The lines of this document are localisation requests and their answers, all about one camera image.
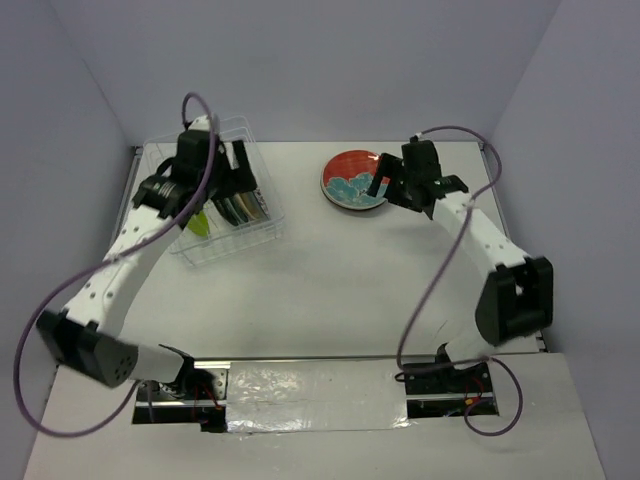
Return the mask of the white pink plate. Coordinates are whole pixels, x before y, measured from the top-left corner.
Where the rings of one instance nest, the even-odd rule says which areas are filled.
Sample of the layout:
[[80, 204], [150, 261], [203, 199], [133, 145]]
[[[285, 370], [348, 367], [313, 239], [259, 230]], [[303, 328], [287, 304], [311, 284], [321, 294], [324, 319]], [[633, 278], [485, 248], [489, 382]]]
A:
[[379, 155], [367, 150], [347, 150], [335, 155], [324, 166], [320, 186], [333, 204], [352, 211], [366, 211], [386, 203], [387, 183], [375, 196], [367, 194], [378, 166]]

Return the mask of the blue blossom plate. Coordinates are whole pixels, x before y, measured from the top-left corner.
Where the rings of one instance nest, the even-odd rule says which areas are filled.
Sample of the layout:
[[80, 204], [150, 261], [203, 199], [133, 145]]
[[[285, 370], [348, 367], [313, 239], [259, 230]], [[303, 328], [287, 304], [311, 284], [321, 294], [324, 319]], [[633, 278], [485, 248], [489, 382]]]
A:
[[382, 207], [387, 203], [383, 197], [372, 197], [363, 190], [323, 190], [324, 198], [333, 206], [346, 213], [364, 213]]

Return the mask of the lime green plate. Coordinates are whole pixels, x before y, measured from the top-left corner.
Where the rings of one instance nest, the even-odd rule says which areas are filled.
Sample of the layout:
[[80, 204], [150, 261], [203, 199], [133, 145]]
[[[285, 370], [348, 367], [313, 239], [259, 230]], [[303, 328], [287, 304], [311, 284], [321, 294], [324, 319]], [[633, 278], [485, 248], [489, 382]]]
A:
[[187, 222], [187, 228], [199, 238], [207, 238], [210, 234], [209, 222], [203, 211], [191, 216]]

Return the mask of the dark patterned plate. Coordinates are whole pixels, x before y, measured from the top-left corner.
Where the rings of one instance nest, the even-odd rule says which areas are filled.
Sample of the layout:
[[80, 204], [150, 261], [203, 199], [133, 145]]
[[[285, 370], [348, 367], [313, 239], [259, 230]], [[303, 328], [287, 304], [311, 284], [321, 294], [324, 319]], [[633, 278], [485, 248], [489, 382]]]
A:
[[256, 188], [253, 191], [253, 195], [254, 195], [254, 197], [255, 197], [255, 199], [256, 199], [256, 201], [257, 201], [257, 203], [258, 203], [258, 205], [259, 205], [259, 207], [260, 207], [260, 209], [261, 209], [261, 211], [262, 211], [262, 213], [264, 215], [264, 217], [265, 218], [269, 218], [270, 217], [270, 213], [269, 213], [268, 205], [267, 205], [267, 202], [266, 202], [265, 198], [263, 197], [260, 189]]

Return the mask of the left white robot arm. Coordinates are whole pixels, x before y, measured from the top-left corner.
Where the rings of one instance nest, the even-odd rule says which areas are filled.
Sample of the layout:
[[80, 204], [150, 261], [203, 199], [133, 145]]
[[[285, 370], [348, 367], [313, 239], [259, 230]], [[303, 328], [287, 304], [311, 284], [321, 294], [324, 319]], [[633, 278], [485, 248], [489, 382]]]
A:
[[228, 144], [190, 128], [173, 156], [140, 182], [120, 233], [105, 258], [59, 313], [46, 310], [36, 328], [62, 365], [109, 388], [127, 380], [155, 381], [171, 397], [185, 398], [210, 374], [192, 356], [168, 345], [148, 347], [120, 338], [127, 313], [162, 254], [182, 233], [188, 204], [254, 190], [257, 182], [243, 141]]

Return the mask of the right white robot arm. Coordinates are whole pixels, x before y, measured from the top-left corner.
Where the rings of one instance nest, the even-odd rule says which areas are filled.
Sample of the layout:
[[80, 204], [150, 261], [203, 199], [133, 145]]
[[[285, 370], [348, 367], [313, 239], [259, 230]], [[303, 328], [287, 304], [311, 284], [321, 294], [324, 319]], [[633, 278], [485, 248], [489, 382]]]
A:
[[435, 380], [442, 389], [460, 389], [471, 366], [486, 362], [507, 342], [552, 324], [551, 262], [509, 240], [458, 176], [443, 175], [433, 142], [414, 138], [403, 145], [401, 156], [381, 154], [367, 193], [382, 193], [393, 205], [426, 214], [453, 239], [445, 260], [464, 252], [480, 274], [483, 286], [470, 325], [436, 355]]

